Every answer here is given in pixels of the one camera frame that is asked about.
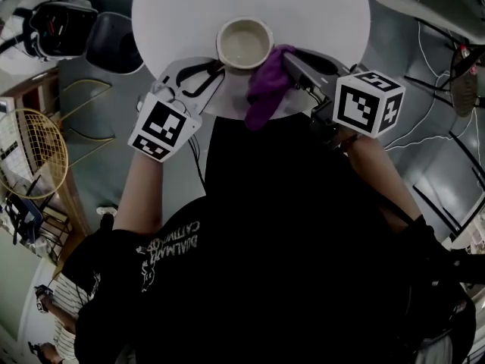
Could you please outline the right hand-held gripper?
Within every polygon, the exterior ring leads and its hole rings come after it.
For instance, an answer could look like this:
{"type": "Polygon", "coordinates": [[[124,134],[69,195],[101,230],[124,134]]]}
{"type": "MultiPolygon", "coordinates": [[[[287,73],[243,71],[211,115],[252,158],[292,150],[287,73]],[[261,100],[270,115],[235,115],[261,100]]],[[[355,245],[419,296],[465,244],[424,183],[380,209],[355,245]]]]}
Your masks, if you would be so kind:
{"type": "Polygon", "coordinates": [[[285,71],[315,99],[331,126],[377,138],[395,127],[405,87],[378,71],[351,74],[329,55],[297,49],[283,55],[285,71]]]}

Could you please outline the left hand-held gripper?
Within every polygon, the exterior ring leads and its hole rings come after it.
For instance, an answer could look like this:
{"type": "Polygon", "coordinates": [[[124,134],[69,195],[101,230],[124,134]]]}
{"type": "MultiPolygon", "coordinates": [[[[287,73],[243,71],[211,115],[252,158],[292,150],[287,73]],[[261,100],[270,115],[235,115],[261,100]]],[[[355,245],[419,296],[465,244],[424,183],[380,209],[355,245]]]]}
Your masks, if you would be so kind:
{"type": "Polygon", "coordinates": [[[164,162],[187,143],[202,126],[199,115],[224,81],[224,69],[214,74],[208,72],[215,62],[207,57],[171,62],[155,82],[155,91],[181,92],[182,102],[162,101],[148,93],[128,145],[157,162],[164,162]]]}

